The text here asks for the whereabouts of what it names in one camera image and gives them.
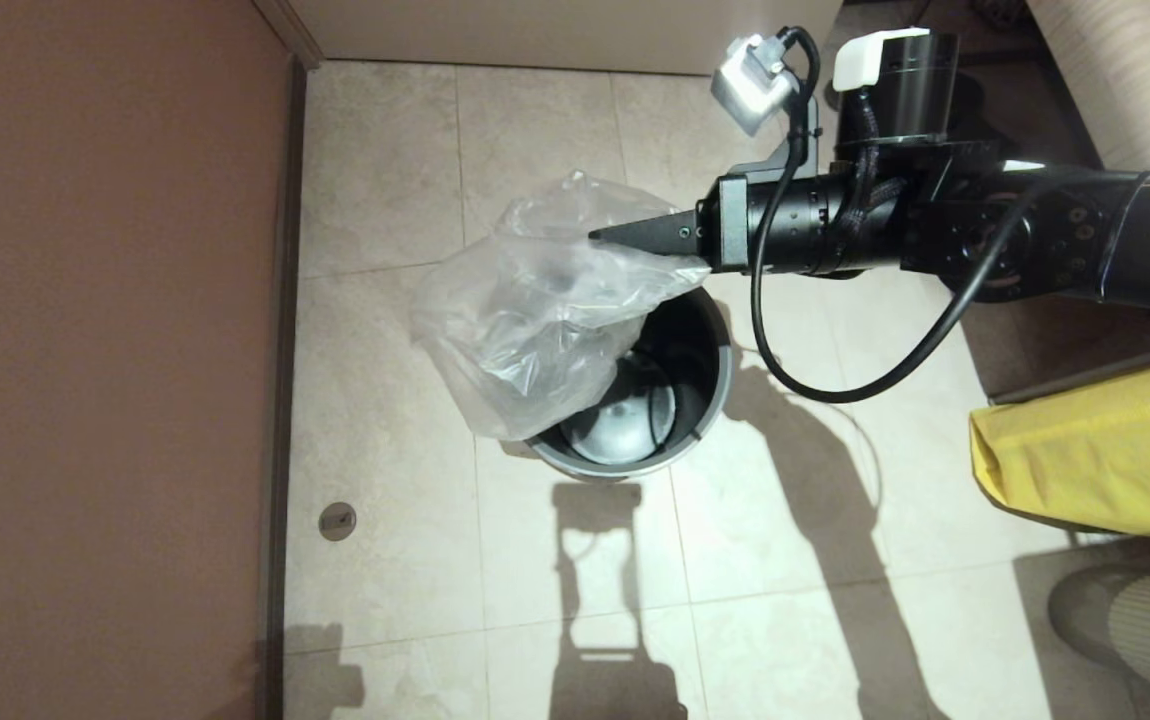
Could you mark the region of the clear plastic trash bag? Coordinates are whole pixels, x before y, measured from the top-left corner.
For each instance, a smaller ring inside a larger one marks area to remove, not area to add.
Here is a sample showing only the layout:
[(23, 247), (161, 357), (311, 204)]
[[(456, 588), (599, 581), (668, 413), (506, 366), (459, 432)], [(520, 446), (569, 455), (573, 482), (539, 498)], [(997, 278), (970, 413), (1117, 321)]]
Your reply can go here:
[(710, 266), (592, 232), (678, 215), (652, 193), (572, 170), (516, 197), (491, 232), (417, 284), (412, 340), (471, 432), (524, 441), (601, 400), (647, 315), (700, 288)]

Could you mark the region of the grey round trash bin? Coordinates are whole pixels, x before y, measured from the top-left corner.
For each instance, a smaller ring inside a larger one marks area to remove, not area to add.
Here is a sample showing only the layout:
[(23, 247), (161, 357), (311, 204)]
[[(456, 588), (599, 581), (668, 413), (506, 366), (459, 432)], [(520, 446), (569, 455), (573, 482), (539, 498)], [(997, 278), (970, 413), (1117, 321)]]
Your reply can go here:
[(572, 477), (644, 477), (707, 436), (729, 400), (735, 369), (720, 307), (706, 291), (693, 290), (647, 315), (597, 403), (526, 446)]

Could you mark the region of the yellow cloth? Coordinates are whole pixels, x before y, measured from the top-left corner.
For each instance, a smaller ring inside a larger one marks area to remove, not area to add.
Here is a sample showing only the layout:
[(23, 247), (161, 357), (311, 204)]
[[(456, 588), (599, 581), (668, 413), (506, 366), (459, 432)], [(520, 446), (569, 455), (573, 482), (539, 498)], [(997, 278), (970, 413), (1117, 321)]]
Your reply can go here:
[(1028, 518), (1150, 537), (1150, 369), (973, 411), (974, 478)]

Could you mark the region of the white door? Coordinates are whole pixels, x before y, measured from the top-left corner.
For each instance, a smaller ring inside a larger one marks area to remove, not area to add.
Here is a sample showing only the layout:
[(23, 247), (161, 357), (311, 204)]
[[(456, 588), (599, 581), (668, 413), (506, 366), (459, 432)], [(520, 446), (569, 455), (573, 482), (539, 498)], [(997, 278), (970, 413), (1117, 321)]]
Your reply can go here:
[(708, 76), (735, 38), (804, 26), (843, 0), (290, 0), (332, 60)]

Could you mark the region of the dark metal frame bar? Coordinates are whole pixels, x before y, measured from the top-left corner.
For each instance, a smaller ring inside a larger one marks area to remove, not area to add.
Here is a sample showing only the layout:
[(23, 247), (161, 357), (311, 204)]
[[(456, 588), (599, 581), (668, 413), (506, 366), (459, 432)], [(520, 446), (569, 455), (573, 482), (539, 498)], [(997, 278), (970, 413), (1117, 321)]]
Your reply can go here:
[(1056, 378), (1055, 381), (1038, 383), (1036, 386), (1015, 389), (1015, 391), (992, 395), (988, 397), (988, 405), (999, 406), (1029, 403), (1032, 400), (1037, 400), (1037, 398), (1070, 392), (1073, 391), (1073, 389), (1082, 386), (1092, 386), (1092, 384), (1096, 383), (1116, 380), (1118, 377), (1122, 377), (1122, 375), (1129, 375), (1132, 373), (1143, 372), (1147, 369), (1150, 369), (1150, 351), (1148, 351), (1147, 354), (1128, 357), (1128, 359), (1118, 360), (1114, 361), (1114, 363), (1104, 363), (1096, 366), (1096, 368), (1092, 369), (1065, 375), (1065, 377)]

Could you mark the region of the white door frame trim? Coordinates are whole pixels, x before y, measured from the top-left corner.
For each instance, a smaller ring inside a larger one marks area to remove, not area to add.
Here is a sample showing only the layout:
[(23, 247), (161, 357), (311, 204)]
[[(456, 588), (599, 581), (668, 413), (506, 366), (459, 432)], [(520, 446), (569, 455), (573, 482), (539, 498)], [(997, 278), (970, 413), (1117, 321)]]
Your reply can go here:
[(292, 0), (251, 0), (273, 33), (306, 70), (322, 66), (325, 54)]

